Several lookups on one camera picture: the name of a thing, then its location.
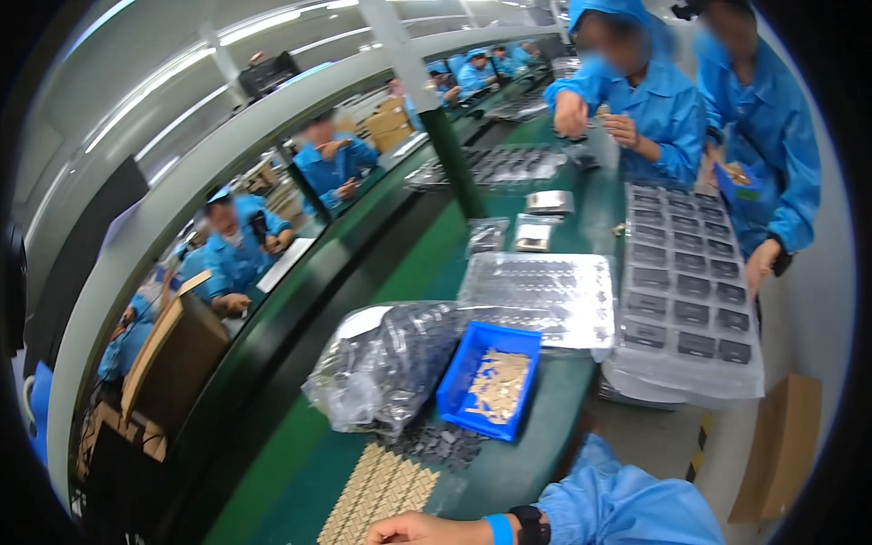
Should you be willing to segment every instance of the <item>blue storage tray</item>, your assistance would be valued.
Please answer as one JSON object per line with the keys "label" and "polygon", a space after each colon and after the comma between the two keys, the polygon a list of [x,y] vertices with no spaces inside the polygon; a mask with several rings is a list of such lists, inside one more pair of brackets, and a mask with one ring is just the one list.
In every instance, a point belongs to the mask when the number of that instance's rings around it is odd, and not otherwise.
{"label": "blue storage tray", "polygon": [[[536,367],[539,365],[541,347],[542,334],[539,332],[470,322],[460,340],[460,347],[448,367],[448,372],[436,391],[439,416],[445,422],[451,422],[482,435],[503,441],[514,441],[528,401],[530,387],[533,385]],[[484,415],[467,412],[467,408],[475,407],[476,402],[475,394],[468,391],[469,387],[473,384],[481,360],[491,348],[499,352],[525,354],[530,358],[527,376],[518,396],[518,405],[515,407],[514,415],[506,424],[494,424]]]}
{"label": "blue storage tray", "polygon": [[717,162],[714,163],[714,173],[718,179],[718,187],[720,188],[720,192],[724,194],[724,199],[733,204],[736,200],[741,199],[743,201],[757,201],[757,198],[760,196],[760,190],[762,189],[762,185],[760,184],[760,180],[757,176],[751,172],[751,169],[744,163],[739,163],[739,166],[742,167],[742,171],[747,176],[748,181],[751,182],[750,185],[747,186],[737,186],[732,182],[732,178],[730,178],[730,174]]}

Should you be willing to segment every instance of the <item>hand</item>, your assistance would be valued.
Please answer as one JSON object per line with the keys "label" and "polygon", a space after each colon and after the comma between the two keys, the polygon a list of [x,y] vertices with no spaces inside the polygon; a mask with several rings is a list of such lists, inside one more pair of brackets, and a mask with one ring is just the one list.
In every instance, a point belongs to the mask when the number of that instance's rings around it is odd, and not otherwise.
{"label": "hand", "polygon": [[354,178],[349,178],[345,181],[344,184],[337,188],[337,193],[339,193],[339,198],[343,201],[348,201],[351,197],[354,196],[354,190],[357,189],[358,184],[354,181]]}
{"label": "hand", "polygon": [[772,273],[772,265],[780,253],[781,245],[775,239],[770,238],[760,244],[751,254],[751,258],[745,264],[745,272],[748,275],[748,289],[752,299],[760,293],[760,286]]}
{"label": "hand", "polygon": [[487,521],[447,521],[415,511],[373,522],[366,533],[366,545],[398,542],[412,545],[490,545],[494,538]]}
{"label": "hand", "polygon": [[636,132],[636,122],[625,115],[607,115],[603,127],[618,144],[623,144],[636,151],[639,146],[639,133]]}
{"label": "hand", "polygon": [[124,309],[124,314],[121,315],[121,323],[124,325],[130,324],[133,320],[136,319],[136,310],[133,307],[127,307]]}
{"label": "hand", "polygon": [[315,149],[320,152],[321,157],[325,158],[326,160],[333,160],[333,158],[336,157],[336,152],[339,151],[340,148],[347,146],[348,143],[348,139],[333,140],[332,142],[327,142],[326,144],[317,146]]}
{"label": "hand", "polygon": [[242,293],[228,293],[224,296],[224,305],[230,314],[242,314],[251,305],[251,299]]}
{"label": "hand", "polygon": [[581,136],[588,128],[588,103],[570,91],[558,94],[554,126],[565,136]]}
{"label": "hand", "polygon": [[282,241],[277,236],[267,235],[267,241],[263,244],[263,249],[268,254],[278,254],[284,250],[284,244],[282,244]]}

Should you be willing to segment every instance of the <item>green pillar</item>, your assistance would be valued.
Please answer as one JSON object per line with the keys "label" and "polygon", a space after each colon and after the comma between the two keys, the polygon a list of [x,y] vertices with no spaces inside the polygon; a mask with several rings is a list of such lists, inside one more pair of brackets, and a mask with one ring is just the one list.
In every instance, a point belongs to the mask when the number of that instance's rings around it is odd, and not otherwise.
{"label": "green pillar", "polygon": [[469,170],[466,158],[460,150],[460,143],[454,134],[448,117],[442,112],[442,108],[421,112],[421,123],[430,135],[430,143],[433,150],[442,161],[442,169],[451,184],[451,189],[460,210],[467,219],[483,218],[487,216],[485,204],[475,186],[473,173]]}

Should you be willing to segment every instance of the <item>black smartwatch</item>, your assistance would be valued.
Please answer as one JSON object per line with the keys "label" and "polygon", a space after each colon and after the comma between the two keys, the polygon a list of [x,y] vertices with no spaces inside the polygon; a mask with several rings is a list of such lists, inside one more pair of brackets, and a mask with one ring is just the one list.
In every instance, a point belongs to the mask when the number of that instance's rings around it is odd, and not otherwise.
{"label": "black smartwatch", "polygon": [[529,505],[522,505],[511,508],[508,512],[518,517],[521,523],[518,545],[548,545],[551,542],[551,525],[539,522],[542,511]]}

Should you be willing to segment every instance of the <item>seated worker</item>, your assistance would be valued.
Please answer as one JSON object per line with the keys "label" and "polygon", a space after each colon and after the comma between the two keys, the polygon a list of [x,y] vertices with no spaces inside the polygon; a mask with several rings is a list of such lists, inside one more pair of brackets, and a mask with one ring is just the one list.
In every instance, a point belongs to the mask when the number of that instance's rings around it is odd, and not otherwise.
{"label": "seated worker", "polygon": [[576,44],[596,55],[572,78],[551,84],[545,99],[557,131],[568,136],[583,133],[588,118],[608,104],[614,114],[603,127],[623,148],[625,173],[692,187],[705,138],[705,107],[697,87],[674,64],[651,60],[649,15],[640,0],[608,5],[573,0],[569,28],[577,32]]}
{"label": "seated worker", "polygon": [[505,45],[494,47],[494,64],[496,70],[507,78],[513,78],[514,73],[522,66],[522,63],[509,57]]}
{"label": "seated worker", "polygon": [[[522,539],[521,531],[535,537]],[[569,475],[545,488],[532,506],[480,521],[447,521],[407,511],[374,522],[366,545],[723,545],[718,520],[686,480],[659,480],[622,466],[589,433]]]}
{"label": "seated worker", "polygon": [[124,377],[130,372],[142,345],[152,332],[155,314],[152,303],[138,293],[127,305],[109,337],[109,345],[100,359],[97,376],[112,385],[117,392],[121,391]]}
{"label": "seated worker", "polygon": [[494,68],[483,49],[473,49],[467,53],[467,62],[460,68],[457,83],[462,88],[460,96],[468,97],[496,82]]}
{"label": "seated worker", "polygon": [[756,201],[730,203],[752,296],[772,272],[814,240],[821,160],[808,103],[778,55],[758,34],[747,0],[702,4],[710,31],[696,41],[697,84],[705,98],[706,152],[725,140],[725,162],[747,165],[762,185]]}
{"label": "seated worker", "polygon": [[[263,245],[251,225],[258,212],[266,223]],[[204,269],[212,273],[206,281],[208,300],[220,316],[241,314],[251,305],[243,292],[290,245],[294,230],[288,221],[265,209],[257,197],[226,191],[206,204],[206,217],[212,229],[202,255]]]}
{"label": "seated worker", "polygon": [[[330,109],[306,123],[303,128],[306,145],[294,157],[294,162],[327,208],[352,199],[360,173],[364,168],[375,167],[378,161],[378,152],[361,139],[336,132],[333,114]],[[315,214],[308,202],[303,207],[309,214]]]}

